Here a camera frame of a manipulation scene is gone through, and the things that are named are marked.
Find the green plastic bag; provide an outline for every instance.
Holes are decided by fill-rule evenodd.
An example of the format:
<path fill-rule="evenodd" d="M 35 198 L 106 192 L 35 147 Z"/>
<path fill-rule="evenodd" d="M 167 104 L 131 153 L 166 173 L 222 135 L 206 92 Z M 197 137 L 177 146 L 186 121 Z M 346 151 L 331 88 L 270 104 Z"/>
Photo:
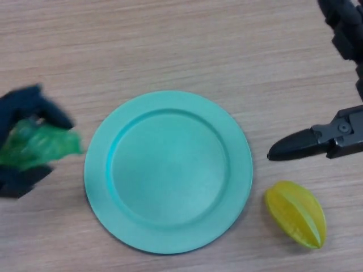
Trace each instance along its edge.
<path fill-rule="evenodd" d="M 82 153 L 78 133 L 49 124 L 38 125 L 26 119 L 15 125 L 0 150 L 0 165 L 17 167 L 23 171 L 60 160 L 67 155 Z"/>

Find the plate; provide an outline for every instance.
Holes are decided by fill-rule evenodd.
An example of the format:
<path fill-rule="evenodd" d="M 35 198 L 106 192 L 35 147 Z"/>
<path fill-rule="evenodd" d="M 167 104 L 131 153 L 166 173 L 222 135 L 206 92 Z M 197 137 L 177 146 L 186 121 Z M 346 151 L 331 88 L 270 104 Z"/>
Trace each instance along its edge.
<path fill-rule="evenodd" d="M 221 236 L 246 204 L 252 159 L 235 120 L 183 91 L 129 100 L 94 134 L 88 201 L 101 224 L 139 250 L 174 254 Z"/>

